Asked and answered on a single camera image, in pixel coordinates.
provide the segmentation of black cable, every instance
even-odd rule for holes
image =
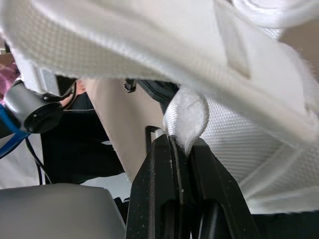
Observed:
[[[67,108],[69,108],[73,104],[75,98],[76,98],[76,82],[74,82],[72,97],[70,101],[62,108],[62,110],[66,110]]]
[[[38,175],[39,175],[39,185],[43,185],[43,179],[42,179],[42,172],[41,172],[41,167],[37,164],[36,165],[36,169],[38,170]]]
[[[40,159],[36,156],[36,154],[35,154],[35,152],[34,152],[34,150],[33,150],[33,148],[32,148],[32,145],[31,145],[30,140],[29,140],[28,137],[25,138],[25,143],[26,143],[27,148],[29,149],[30,153],[32,154],[32,156],[33,156],[33,158],[34,158],[34,161],[35,161],[37,167],[39,167],[40,169],[43,170],[44,175],[45,175],[45,178],[47,179],[47,181],[49,182],[49,184],[52,184],[52,181],[51,181],[49,175],[46,173],[46,171],[45,171],[45,169],[44,169],[43,163],[42,163],[42,162],[40,161]]]

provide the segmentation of white mesh fabric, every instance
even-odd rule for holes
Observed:
[[[257,25],[286,28],[319,16],[317,0],[232,0],[234,6]]]
[[[6,40],[37,66],[70,77],[126,78],[129,72],[132,78],[165,80],[135,61],[66,31],[42,15],[32,1],[1,1],[0,6]]]
[[[307,148],[289,170],[258,197],[319,186],[319,145]]]
[[[301,73],[281,44],[223,0],[3,0],[0,11],[6,40],[38,66],[67,76],[168,78],[292,145],[316,137]]]
[[[201,138],[240,183],[282,143],[216,101],[210,99],[208,105],[210,119]]]

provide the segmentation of dark clothing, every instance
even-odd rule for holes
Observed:
[[[59,125],[41,139],[45,170],[53,183],[81,184],[124,172],[113,147],[102,144],[109,139],[95,111],[64,112]]]

